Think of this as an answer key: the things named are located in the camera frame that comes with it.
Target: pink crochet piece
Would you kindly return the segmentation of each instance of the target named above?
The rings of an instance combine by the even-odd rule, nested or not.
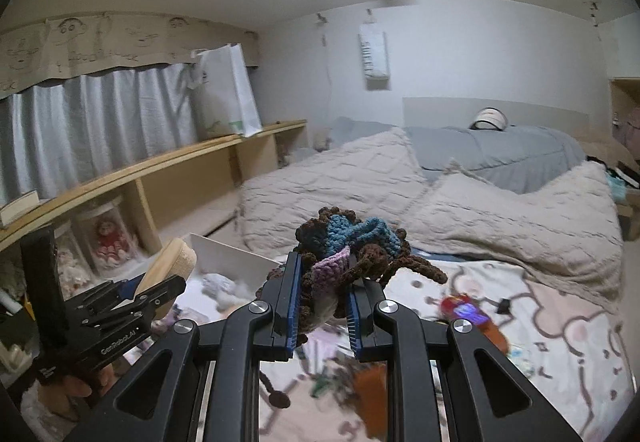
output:
[[[337,254],[318,261],[311,267],[314,295],[318,296],[335,289],[340,276],[349,268],[351,250],[347,245]]]

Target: white paper bag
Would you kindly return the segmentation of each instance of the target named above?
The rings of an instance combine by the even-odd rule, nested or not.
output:
[[[194,79],[198,111],[207,136],[238,133],[251,136],[262,130],[254,92],[246,73],[240,44],[228,44],[197,54]]]

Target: headboard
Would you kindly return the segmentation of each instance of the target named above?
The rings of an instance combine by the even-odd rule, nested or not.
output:
[[[485,107],[498,108],[507,115],[509,124],[544,126],[569,134],[589,128],[589,115],[586,113],[526,102],[459,97],[402,99],[405,126],[467,128]]]

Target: person's hand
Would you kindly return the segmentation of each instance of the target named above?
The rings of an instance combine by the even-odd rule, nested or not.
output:
[[[116,382],[115,373],[111,364],[108,364],[98,372],[98,380],[100,380],[100,385],[102,386],[99,392],[100,396],[102,396],[107,393]],[[92,394],[91,387],[84,382],[84,380],[80,380],[73,375],[65,375],[65,377],[62,378],[62,387],[66,396],[88,397]]]
[[[109,364],[98,372],[100,381],[100,396],[107,393],[116,382],[113,366]],[[74,377],[65,375],[60,382],[40,385],[38,388],[38,400],[46,406],[49,411],[62,415],[70,420],[75,419],[75,412],[69,403],[69,397],[88,397],[92,394],[91,386],[86,382]]]

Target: beige pillow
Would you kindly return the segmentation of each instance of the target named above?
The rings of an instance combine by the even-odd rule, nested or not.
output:
[[[409,138],[393,128],[245,182],[240,231],[249,250],[274,258],[297,245],[296,229],[322,207],[399,226],[426,190]]]
[[[452,167],[404,225],[414,247],[508,261],[545,285],[616,310],[623,242],[601,164],[583,162],[526,195]]]

